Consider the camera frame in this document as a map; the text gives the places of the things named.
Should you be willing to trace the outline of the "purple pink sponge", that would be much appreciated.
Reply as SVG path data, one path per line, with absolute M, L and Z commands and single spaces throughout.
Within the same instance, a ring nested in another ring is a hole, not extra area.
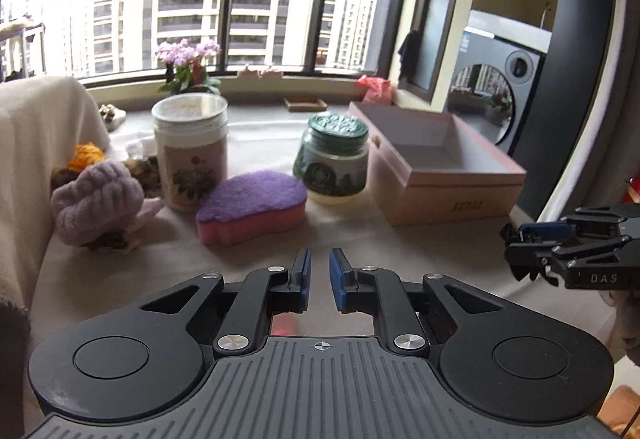
M 211 191 L 195 216 L 205 245 L 232 246 L 282 233 L 305 219 L 307 191 L 286 173 L 262 170 L 227 179 Z

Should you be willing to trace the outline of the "lilac fluffy headband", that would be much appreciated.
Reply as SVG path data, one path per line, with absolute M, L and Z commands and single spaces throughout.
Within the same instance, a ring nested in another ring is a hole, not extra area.
M 102 160 L 56 188 L 50 207 L 60 240 L 79 247 L 107 233 L 139 231 L 162 210 L 164 202 L 159 197 L 147 198 L 122 162 Z

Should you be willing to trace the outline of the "orange fabric flower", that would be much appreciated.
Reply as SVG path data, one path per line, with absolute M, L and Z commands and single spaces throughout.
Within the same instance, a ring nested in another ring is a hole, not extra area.
M 75 147 L 75 154 L 68 162 L 67 168 L 75 172 L 84 171 L 86 168 L 103 162 L 104 152 L 93 143 L 78 144 Z

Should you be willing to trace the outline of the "pink eraser with red heart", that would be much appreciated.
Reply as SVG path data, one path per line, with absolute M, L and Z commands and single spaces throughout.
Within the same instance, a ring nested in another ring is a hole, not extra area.
M 275 315 L 271 323 L 271 335 L 296 336 L 299 334 L 299 321 L 295 313 L 282 313 Z

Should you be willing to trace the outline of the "pink cardboard box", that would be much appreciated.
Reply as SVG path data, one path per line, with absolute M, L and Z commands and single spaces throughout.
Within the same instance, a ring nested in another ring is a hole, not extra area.
M 369 128 L 367 189 L 391 225 L 510 214 L 526 171 L 456 115 L 352 102 Z

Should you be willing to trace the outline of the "green lidded glass jar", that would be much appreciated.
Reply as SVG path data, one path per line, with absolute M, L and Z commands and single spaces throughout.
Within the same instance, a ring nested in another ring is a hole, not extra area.
M 352 115 L 322 112 L 308 119 L 292 171 L 316 202 L 338 205 L 364 190 L 368 162 L 367 125 Z

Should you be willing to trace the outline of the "brown furry plush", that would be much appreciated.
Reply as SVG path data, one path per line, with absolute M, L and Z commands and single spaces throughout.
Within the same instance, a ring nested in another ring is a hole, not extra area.
M 160 184 L 160 172 L 158 171 L 157 159 L 132 159 L 128 158 L 122 162 L 131 174 L 142 186 L 146 197 L 162 197 L 162 185 Z M 50 191 L 76 180 L 80 175 L 80 170 L 72 168 L 55 168 L 50 179 Z

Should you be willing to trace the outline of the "white floral canister jar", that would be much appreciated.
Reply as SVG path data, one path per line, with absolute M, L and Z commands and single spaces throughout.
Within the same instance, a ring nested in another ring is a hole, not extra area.
M 197 211 L 228 179 L 227 110 L 222 96 L 205 92 L 173 95 L 152 107 L 160 185 L 172 209 Z

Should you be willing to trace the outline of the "grey washing machine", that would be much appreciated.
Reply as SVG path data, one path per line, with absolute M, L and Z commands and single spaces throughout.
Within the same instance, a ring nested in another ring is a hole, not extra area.
M 512 154 L 533 102 L 551 32 L 473 10 L 461 38 L 445 110 Z

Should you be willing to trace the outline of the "clear plastic wrapper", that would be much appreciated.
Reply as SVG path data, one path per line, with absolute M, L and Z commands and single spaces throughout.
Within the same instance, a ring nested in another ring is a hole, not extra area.
M 126 143 L 126 152 L 130 159 L 149 159 L 157 156 L 157 144 L 154 136 L 142 136 Z

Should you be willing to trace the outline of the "small wooden tray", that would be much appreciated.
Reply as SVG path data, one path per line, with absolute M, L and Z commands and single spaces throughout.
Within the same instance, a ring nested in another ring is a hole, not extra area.
M 290 113 L 319 113 L 328 108 L 328 104 L 316 96 L 291 96 L 283 102 Z

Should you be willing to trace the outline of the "red plastic bag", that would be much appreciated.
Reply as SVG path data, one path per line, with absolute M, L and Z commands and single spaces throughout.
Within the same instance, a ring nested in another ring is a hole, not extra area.
M 357 80 L 359 87 L 363 87 L 362 102 L 378 105 L 390 105 L 393 103 L 393 84 L 381 77 L 363 75 Z

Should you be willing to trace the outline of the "dark framed door panel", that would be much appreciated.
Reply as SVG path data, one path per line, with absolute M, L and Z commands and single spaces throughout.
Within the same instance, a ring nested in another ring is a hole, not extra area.
M 457 0 L 416 0 L 408 34 L 398 50 L 398 86 L 431 102 L 442 68 Z

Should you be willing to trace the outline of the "small white figurine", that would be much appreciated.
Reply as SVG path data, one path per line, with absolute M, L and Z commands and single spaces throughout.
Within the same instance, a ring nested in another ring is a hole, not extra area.
M 99 113 L 108 132 L 117 130 L 127 118 L 127 113 L 113 104 L 102 104 Z

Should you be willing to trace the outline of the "pink flower pot plant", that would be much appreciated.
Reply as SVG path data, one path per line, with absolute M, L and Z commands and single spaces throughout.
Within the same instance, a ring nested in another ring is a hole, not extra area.
M 156 52 L 157 61 L 165 65 L 165 84 L 160 92 L 170 95 L 204 91 L 218 95 L 220 80 L 210 77 L 206 64 L 218 54 L 215 40 L 198 42 L 195 46 L 187 39 L 162 42 Z

